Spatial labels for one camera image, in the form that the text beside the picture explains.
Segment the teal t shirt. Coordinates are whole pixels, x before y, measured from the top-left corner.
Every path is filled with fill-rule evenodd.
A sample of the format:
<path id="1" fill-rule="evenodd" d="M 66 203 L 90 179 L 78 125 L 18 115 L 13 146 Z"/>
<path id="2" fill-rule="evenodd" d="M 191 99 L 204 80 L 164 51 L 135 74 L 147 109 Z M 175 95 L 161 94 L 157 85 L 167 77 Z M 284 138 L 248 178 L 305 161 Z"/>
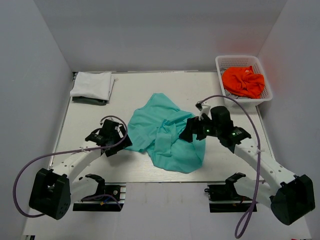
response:
<path id="1" fill-rule="evenodd" d="M 179 135 L 194 114 L 181 110 L 165 94 L 154 93 L 145 106 L 134 111 L 127 127 L 132 146 L 147 153 L 157 168 L 189 174 L 203 166 L 205 140 L 184 141 Z"/>

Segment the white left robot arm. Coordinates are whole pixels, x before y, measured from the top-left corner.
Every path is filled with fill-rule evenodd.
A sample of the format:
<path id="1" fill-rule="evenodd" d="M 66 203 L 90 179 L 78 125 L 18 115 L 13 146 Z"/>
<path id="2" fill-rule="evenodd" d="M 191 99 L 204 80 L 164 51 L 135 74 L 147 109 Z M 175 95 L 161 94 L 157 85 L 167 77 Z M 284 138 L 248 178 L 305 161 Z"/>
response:
<path id="1" fill-rule="evenodd" d="M 123 120 L 107 116 L 100 121 L 100 128 L 93 130 L 82 145 L 60 164 L 51 169 L 40 169 L 34 179 L 29 207 L 55 220 L 61 219 L 70 205 L 78 201 L 103 198 L 118 200 L 106 191 L 106 181 L 94 173 L 83 171 L 102 155 L 113 156 L 130 147 L 132 142 Z"/>

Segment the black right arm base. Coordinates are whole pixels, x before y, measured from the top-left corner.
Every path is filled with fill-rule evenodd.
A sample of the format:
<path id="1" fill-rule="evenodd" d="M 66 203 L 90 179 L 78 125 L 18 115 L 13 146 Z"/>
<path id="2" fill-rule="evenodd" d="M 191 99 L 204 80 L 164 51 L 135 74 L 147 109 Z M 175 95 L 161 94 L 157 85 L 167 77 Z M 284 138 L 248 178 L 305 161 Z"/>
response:
<path id="1" fill-rule="evenodd" d="M 223 183 L 209 184 L 204 189 L 211 213 L 245 213 L 250 208 L 252 200 L 239 195 L 234 186 L 245 176 L 243 173 L 235 173 Z"/>

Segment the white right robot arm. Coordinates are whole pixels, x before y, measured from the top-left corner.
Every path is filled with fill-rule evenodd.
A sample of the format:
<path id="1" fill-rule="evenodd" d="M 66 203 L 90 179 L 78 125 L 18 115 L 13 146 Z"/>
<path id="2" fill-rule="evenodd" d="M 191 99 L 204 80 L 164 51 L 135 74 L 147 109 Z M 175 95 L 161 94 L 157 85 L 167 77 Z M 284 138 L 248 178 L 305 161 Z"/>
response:
<path id="1" fill-rule="evenodd" d="M 253 199 L 256 194 L 255 201 L 270 208 L 275 217 L 287 226 L 315 209 L 313 182 L 307 175 L 296 175 L 269 154 L 260 151 L 246 130 L 234 126 L 226 107 L 213 107 L 210 114 L 188 118 L 179 138 L 191 143 L 193 140 L 216 137 L 265 181 L 256 184 L 244 173 L 234 173 L 224 184 L 210 185 L 205 189 L 212 202 Z"/>

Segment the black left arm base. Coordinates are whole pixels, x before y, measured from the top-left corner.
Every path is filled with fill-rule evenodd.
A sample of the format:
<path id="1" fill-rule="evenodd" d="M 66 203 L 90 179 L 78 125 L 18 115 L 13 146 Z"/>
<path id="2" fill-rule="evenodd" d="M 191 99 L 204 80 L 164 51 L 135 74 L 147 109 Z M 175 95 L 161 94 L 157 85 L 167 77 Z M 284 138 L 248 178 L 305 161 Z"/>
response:
<path id="1" fill-rule="evenodd" d="M 126 198 L 126 184 L 107 183 L 96 174 L 79 177 L 72 183 L 74 212 L 120 212 Z"/>

